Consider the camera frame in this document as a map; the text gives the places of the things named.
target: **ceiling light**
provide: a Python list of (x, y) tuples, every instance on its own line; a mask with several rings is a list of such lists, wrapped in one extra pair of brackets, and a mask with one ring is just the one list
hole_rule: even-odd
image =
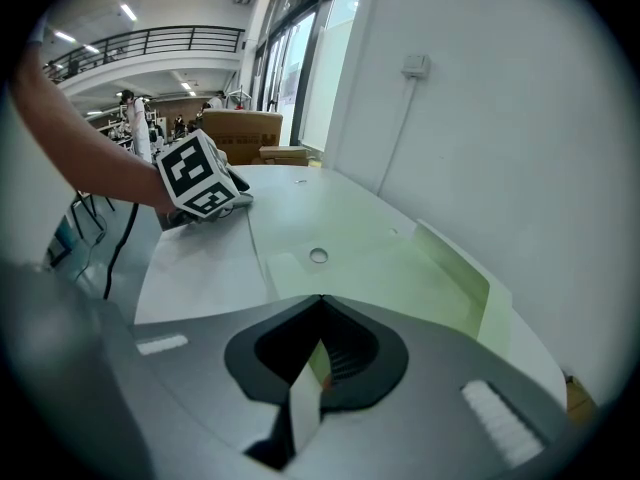
[(129, 16), (131, 21), (136, 21), (138, 19), (136, 18), (136, 15), (133, 14), (133, 11), (129, 8), (127, 4), (122, 4), (120, 8), (127, 14), (127, 16)]
[(57, 37), (59, 37), (60, 39), (64, 39), (65, 41), (69, 41), (70, 43), (75, 43), (76, 42), (76, 40), (73, 37), (68, 36), (64, 32), (58, 31), (58, 32), (55, 33), (55, 35)]

